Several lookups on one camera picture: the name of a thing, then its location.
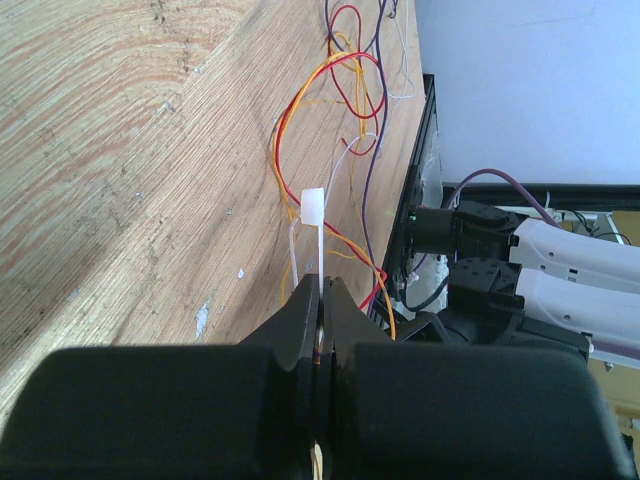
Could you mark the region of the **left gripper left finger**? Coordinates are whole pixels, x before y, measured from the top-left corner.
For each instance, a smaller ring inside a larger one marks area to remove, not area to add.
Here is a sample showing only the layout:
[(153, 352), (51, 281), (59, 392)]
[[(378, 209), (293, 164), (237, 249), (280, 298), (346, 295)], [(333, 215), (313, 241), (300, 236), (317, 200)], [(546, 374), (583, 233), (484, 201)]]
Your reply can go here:
[(42, 360), (1, 437), (5, 479), (309, 479), (319, 279), (235, 345)]

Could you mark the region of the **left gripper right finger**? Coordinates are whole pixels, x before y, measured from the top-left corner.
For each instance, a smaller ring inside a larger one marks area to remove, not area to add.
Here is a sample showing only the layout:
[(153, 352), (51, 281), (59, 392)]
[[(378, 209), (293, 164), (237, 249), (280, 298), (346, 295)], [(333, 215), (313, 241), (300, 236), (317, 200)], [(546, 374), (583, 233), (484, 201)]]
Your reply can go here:
[(335, 479), (626, 479), (584, 336), (529, 317), (515, 275), (453, 275), (448, 304), (383, 332), (324, 287), (319, 437)]

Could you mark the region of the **white zip tie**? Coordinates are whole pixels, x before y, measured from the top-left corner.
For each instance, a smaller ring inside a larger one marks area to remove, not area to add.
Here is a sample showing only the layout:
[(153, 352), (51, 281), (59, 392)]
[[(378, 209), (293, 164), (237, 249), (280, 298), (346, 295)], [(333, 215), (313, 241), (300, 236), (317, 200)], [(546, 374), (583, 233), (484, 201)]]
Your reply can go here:
[(313, 226), (317, 229), (318, 246), (318, 276), (320, 299), (324, 296), (324, 220), (325, 220), (325, 191), (323, 187), (305, 189), (300, 201), (300, 219), (294, 220), (289, 227), (289, 252), (291, 261), (291, 275), (293, 287), (299, 283), (297, 258), (295, 252), (294, 230), (298, 223)]

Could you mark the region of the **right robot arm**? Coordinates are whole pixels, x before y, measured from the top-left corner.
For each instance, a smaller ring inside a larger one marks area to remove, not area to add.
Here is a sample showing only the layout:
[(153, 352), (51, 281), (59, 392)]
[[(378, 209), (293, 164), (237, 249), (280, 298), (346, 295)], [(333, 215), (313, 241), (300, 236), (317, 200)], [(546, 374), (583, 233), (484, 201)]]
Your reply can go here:
[(417, 207), (404, 251), (453, 258), (435, 290), (407, 305), (420, 312), (444, 291), (523, 310), (536, 321), (585, 334), (598, 360), (639, 366), (639, 249), (571, 233), (477, 202)]

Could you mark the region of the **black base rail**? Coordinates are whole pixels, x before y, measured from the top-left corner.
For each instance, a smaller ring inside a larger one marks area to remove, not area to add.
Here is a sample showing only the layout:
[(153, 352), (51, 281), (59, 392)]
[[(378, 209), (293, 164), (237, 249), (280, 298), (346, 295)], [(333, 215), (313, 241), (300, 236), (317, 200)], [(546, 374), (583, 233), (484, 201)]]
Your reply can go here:
[(430, 160), (432, 136), (437, 131), (435, 76), (425, 73), (423, 86), (425, 105), (383, 261), (383, 270), (388, 274), (386, 287), (392, 307), (401, 314), (406, 312), (401, 300), (407, 293), (409, 278), (425, 262), (424, 253), (411, 252), (405, 227), (409, 216), (423, 206), (430, 171), (435, 163)]

